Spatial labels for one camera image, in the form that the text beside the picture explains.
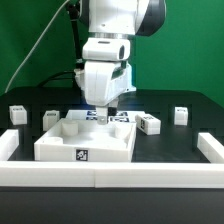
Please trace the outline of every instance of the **white block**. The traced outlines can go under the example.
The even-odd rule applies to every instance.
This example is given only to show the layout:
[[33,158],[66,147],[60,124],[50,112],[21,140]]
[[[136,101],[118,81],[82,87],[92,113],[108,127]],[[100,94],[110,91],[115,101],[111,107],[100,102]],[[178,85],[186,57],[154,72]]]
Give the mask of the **white block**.
[[13,125],[27,124],[27,112],[23,106],[10,106],[9,110]]
[[0,161],[7,161],[19,145],[18,130],[7,130],[0,137]]
[[174,124],[187,126],[188,109],[186,107],[175,107]]
[[210,133],[198,134],[197,147],[211,163],[224,163],[224,146]]
[[46,111],[43,117],[43,131],[48,131],[52,128],[60,119],[59,111],[52,110]]
[[224,166],[187,163],[120,163],[95,169],[95,187],[223,188]]
[[136,115],[137,127],[147,135],[160,134],[161,121],[150,114]]
[[0,176],[0,186],[95,186],[91,163],[1,162]]
[[35,160],[130,162],[136,123],[61,119],[34,144]]

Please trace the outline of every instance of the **green backdrop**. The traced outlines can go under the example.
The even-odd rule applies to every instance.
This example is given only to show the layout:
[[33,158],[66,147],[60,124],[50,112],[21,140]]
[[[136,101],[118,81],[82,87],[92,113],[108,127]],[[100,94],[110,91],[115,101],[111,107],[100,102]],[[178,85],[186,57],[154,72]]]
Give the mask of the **green backdrop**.
[[[0,94],[62,0],[0,1]],[[167,18],[152,37],[132,40],[138,89],[194,90],[224,107],[224,1],[167,0]],[[87,29],[79,26],[82,44]],[[63,10],[12,87],[36,85],[75,66],[70,21]]]

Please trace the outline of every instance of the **white container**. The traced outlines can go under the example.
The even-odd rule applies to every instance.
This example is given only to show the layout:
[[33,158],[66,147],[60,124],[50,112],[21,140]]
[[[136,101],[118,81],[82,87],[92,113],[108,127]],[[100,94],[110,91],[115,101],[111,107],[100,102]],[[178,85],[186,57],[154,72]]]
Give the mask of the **white container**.
[[[136,123],[61,119],[34,144],[37,161],[130,162]],[[61,141],[46,141],[60,138]]]

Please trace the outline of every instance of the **white box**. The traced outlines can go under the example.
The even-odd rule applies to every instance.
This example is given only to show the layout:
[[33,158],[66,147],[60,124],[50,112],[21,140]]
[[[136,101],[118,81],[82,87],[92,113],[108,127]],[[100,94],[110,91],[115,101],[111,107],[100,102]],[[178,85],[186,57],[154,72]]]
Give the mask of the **white box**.
[[136,115],[137,127],[147,135],[160,134],[161,121],[150,114]]
[[175,107],[174,124],[187,126],[188,109],[186,107]]
[[35,160],[130,162],[136,123],[61,119],[34,144]]
[[43,117],[43,131],[48,131],[52,128],[60,119],[59,111],[51,110],[46,111]]
[[7,130],[0,137],[0,161],[7,161],[19,145],[18,130]]
[[23,106],[10,106],[9,111],[13,125],[27,124],[27,112]]

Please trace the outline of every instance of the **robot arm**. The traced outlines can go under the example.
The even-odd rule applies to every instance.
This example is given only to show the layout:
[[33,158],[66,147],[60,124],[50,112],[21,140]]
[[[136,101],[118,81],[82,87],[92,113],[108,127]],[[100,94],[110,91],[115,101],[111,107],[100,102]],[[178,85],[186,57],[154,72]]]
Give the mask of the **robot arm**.
[[78,83],[98,123],[108,122],[108,107],[129,89],[129,35],[150,36],[164,23],[165,0],[81,0],[81,21],[90,38],[83,47],[84,77]]

